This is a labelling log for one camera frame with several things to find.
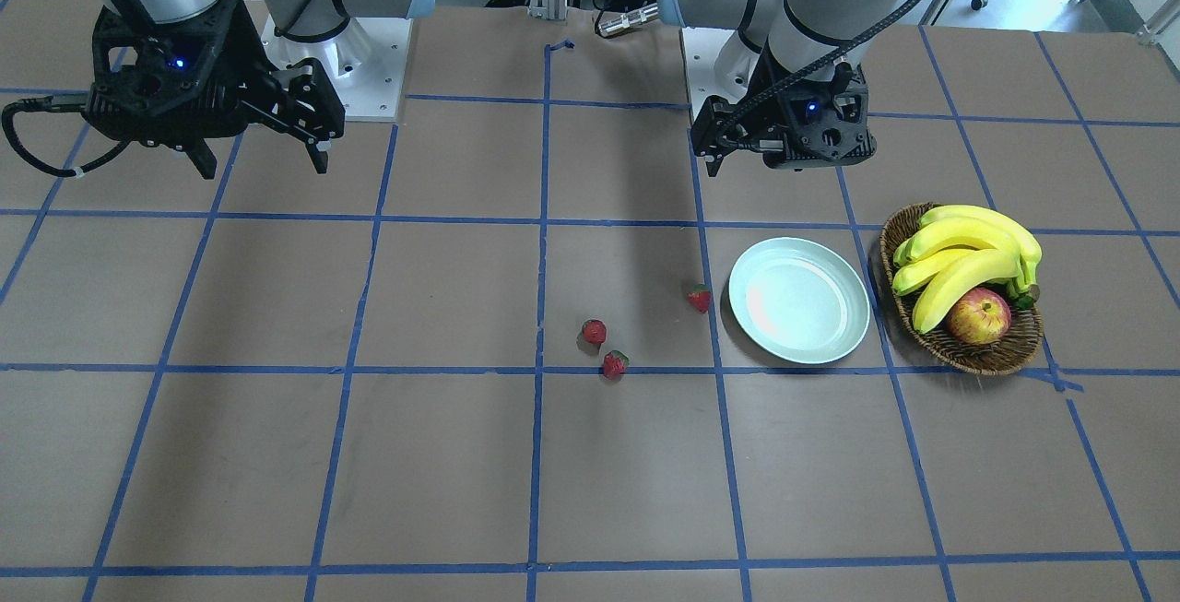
white plate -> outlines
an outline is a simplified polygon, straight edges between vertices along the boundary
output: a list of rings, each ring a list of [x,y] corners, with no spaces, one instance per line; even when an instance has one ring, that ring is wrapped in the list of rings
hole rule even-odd
[[[839,254],[801,238],[746,250],[729,274],[729,306],[746,334],[802,364],[839,360],[868,331],[868,293]]]

red apple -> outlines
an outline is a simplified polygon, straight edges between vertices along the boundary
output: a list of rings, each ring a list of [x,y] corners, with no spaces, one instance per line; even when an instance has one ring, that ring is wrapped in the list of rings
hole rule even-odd
[[[1008,302],[983,287],[966,292],[946,315],[946,329],[959,341],[972,345],[999,341],[1011,325]]]

red strawberry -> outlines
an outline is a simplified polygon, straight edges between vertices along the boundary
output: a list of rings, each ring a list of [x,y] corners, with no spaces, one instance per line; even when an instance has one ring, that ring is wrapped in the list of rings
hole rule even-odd
[[[623,374],[627,373],[629,364],[631,361],[625,355],[617,351],[611,351],[602,361],[602,375],[612,381],[622,379]]]
[[[696,308],[701,314],[709,310],[709,305],[713,303],[713,293],[709,287],[704,284],[696,284],[693,290],[688,292],[688,303]]]
[[[582,323],[582,339],[595,346],[602,346],[602,342],[607,341],[607,325],[597,319]]]

wicker basket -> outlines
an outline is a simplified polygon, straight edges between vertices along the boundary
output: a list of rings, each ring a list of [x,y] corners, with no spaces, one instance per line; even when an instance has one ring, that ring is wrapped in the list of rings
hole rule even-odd
[[[927,210],[937,207],[936,203],[919,203],[903,208],[893,214],[885,227],[881,228],[880,237],[880,262],[885,269],[886,290],[893,284],[893,251],[905,242],[906,238],[918,231],[918,218]],[[1012,325],[1004,336],[990,345],[969,345],[957,340],[946,332],[942,323],[926,334],[918,334],[913,329],[913,306],[918,302],[920,292],[914,292],[907,296],[898,296],[889,290],[897,303],[898,313],[905,329],[936,358],[950,366],[970,372],[972,374],[986,377],[1002,377],[1018,372],[1032,360],[1041,339],[1044,336],[1044,323],[1041,321],[1041,313],[1036,307],[1029,309],[1012,309]]]

bunch of bananas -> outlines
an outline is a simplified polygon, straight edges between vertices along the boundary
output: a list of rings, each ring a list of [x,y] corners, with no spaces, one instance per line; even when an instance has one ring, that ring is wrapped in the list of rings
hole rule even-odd
[[[1037,299],[1041,246],[1015,220],[977,205],[940,205],[918,221],[918,233],[893,253],[893,292],[923,289],[913,328],[929,333],[966,292],[999,283],[1017,308]]]

